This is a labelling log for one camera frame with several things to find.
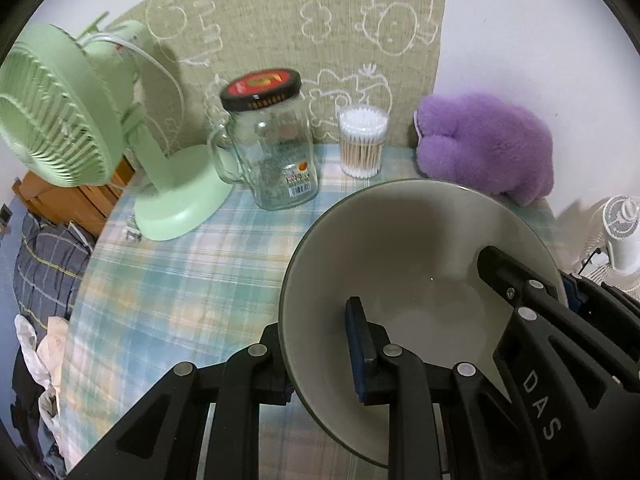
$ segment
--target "black and red lid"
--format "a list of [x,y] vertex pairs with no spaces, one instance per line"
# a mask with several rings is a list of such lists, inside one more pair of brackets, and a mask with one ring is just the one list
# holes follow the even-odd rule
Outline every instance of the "black and red lid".
[[300,74],[290,68],[270,68],[251,72],[229,83],[220,92],[227,112],[260,110],[298,95]]

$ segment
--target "barcode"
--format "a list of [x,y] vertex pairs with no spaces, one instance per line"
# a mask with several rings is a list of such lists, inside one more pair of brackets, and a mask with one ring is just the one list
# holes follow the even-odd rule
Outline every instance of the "barcode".
[[299,186],[290,187],[289,196],[293,198],[295,196],[302,195],[303,193],[307,193],[309,191],[311,191],[311,182],[305,182],[304,184],[300,184]]

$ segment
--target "tablecloth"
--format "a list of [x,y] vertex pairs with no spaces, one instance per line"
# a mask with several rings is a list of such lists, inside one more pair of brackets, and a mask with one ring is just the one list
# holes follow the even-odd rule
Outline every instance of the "tablecloth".
[[[166,242],[127,240],[134,196],[125,193],[100,236],[71,318],[63,367],[60,427],[73,467],[119,418],[180,361],[225,361],[277,321],[280,286],[304,233],[358,189],[418,176],[414,151],[385,148],[382,171],[345,176],[335,145],[317,146],[320,191],[294,209],[259,209],[237,186],[203,225]],[[512,206],[554,248],[544,202]],[[295,396],[260,411],[260,478],[384,479],[386,470],[336,444]]]

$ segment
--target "yellow stripe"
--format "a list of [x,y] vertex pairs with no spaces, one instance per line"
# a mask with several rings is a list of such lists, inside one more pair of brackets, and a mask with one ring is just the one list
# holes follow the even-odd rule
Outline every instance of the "yellow stripe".
[[44,330],[46,330],[46,329],[47,329],[47,326],[46,326],[43,322],[41,322],[41,321],[38,319],[38,316],[36,316],[36,315],[31,311],[31,310],[29,310],[28,308],[26,308],[26,307],[24,306],[24,303],[23,303],[23,302],[21,302],[20,300],[18,300],[18,303],[20,303],[20,307],[21,307],[25,312],[28,312],[29,314],[31,314],[31,317],[33,317],[33,319],[35,319],[35,320],[38,322],[38,324],[39,324],[41,327],[43,327],[43,329],[44,329]]
[[63,272],[64,274],[66,274],[67,276],[71,276],[72,278],[77,278],[78,275],[72,273],[70,270],[66,270],[63,269],[62,267],[57,266],[56,264],[52,264],[51,262],[48,262],[47,260],[43,260],[41,257],[39,257],[36,253],[34,253],[31,248],[29,247],[29,244],[27,242],[27,238],[22,235],[22,241],[24,242],[24,246],[27,248],[27,250],[31,253],[31,256],[33,256],[36,260],[38,260],[41,264],[45,264],[46,266],[51,267],[52,269],[56,269],[59,270],[60,272]]

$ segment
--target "jar handle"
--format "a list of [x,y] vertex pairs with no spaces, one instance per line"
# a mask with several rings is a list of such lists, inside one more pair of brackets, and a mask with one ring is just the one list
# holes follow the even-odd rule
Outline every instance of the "jar handle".
[[233,174],[229,170],[227,170],[222,162],[222,157],[220,157],[220,150],[222,150],[222,148],[218,146],[218,142],[226,133],[225,125],[218,124],[214,128],[215,129],[213,130],[213,132],[209,135],[209,139],[207,139],[207,146],[209,147],[209,153],[211,154],[213,166],[214,168],[216,168],[220,180],[222,182],[226,182],[227,184],[243,184],[244,178],[242,178],[240,159],[238,157],[236,148],[232,147],[232,151],[233,156],[236,160],[236,164],[238,165],[238,174]]

